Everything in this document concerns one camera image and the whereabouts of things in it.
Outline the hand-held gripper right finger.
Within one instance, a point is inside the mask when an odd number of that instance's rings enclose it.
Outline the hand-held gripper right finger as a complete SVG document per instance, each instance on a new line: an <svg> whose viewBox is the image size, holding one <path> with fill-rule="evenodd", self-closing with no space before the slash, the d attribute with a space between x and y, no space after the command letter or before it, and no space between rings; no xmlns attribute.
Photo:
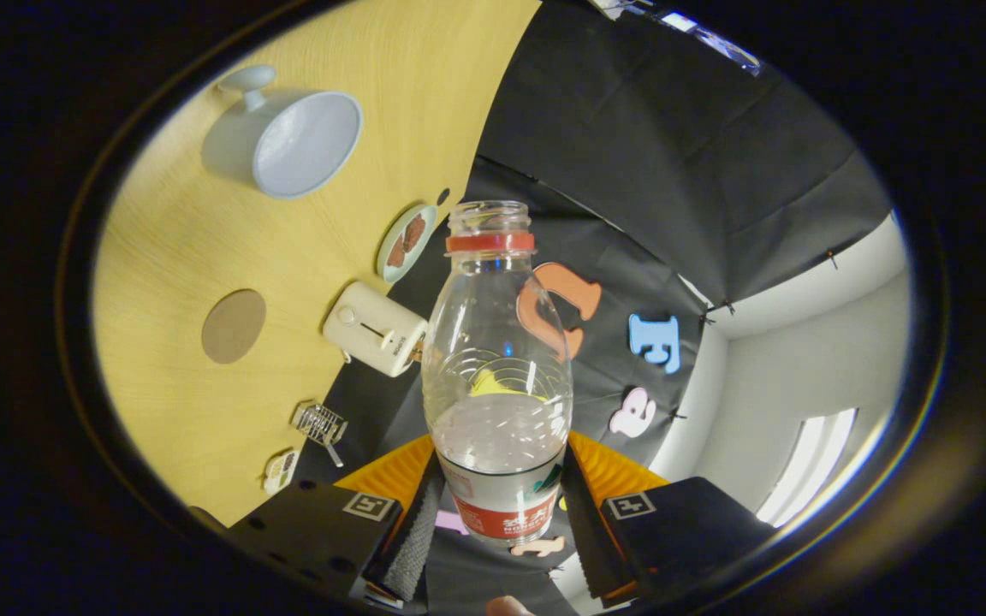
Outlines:
<svg viewBox="0 0 986 616"><path fill-rule="evenodd" d="M588 594L603 604L695 586L777 533L711 481L671 483L575 430L561 487Z"/></svg>

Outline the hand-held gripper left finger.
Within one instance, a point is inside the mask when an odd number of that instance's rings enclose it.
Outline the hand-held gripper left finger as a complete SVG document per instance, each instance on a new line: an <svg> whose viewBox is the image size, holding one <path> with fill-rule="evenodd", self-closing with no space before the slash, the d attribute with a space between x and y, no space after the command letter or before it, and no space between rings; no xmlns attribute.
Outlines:
<svg viewBox="0 0 986 616"><path fill-rule="evenodd" d="M328 596L378 611L426 611L425 567L445 478L423 435L336 483L297 478L227 525L200 522Z"/></svg>

